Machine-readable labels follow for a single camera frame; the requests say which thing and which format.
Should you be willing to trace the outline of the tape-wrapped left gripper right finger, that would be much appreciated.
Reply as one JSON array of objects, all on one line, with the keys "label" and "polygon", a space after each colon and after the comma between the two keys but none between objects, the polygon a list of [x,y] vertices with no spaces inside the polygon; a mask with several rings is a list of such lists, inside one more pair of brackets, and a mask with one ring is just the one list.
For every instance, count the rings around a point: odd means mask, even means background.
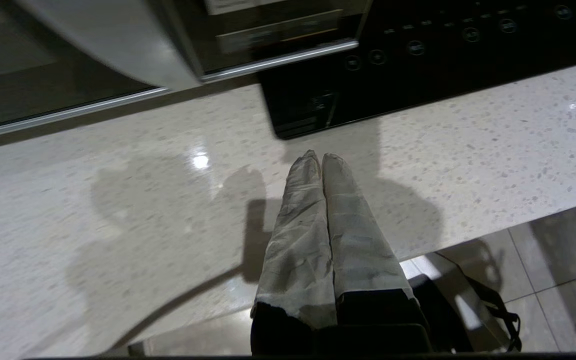
[{"label": "tape-wrapped left gripper right finger", "polygon": [[326,153],[322,167],[337,323],[317,331],[316,354],[368,357],[432,352],[418,299],[349,164]]}]

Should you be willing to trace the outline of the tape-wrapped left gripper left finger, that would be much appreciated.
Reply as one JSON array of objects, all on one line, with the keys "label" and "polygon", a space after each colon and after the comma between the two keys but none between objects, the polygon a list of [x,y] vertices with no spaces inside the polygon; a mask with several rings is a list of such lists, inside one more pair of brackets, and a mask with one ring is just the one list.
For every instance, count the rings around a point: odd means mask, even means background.
[{"label": "tape-wrapped left gripper left finger", "polygon": [[323,174],[313,150],[290,167],[265,249],[250,317],[254,356],[315,353],[318,333],[337,325]]}]

